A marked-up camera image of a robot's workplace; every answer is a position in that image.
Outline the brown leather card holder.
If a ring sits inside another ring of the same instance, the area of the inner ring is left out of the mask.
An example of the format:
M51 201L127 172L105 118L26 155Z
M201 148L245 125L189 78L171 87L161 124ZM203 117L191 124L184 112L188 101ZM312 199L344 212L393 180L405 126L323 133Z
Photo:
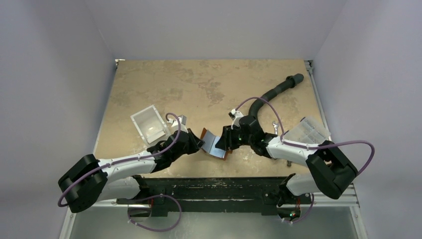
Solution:
M231 151L224 151L216 147L216 143L220 140L220 136L214 135L206 128L203 128L200 139L204 142L201 146L201 150L211 157L225 161L227 160L228 155L231 154Z

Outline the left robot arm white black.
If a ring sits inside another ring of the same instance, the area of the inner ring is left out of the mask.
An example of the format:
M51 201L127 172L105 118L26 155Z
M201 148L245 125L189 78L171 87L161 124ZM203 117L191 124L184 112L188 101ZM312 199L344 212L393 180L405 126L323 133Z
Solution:
M177 131L138 154L115 159L85 155L58 180L62 194L57 205L79 213L98 201L114 198L144 203L148 190L134 176L166 169L181 156L198 152L204 143L188 129Z

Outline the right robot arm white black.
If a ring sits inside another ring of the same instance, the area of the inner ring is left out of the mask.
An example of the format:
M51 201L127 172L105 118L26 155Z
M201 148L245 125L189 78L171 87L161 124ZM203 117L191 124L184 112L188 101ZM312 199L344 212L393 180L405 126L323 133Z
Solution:
M238 124L223 127L216 148L233 151L250 146L259 156L285 159L305 166L309 174L291 174L279 186L282 202L290 203L306 193L321 192L338 199L358 176L358 170L333 142L306 145L264 132L255 117L241 117Z

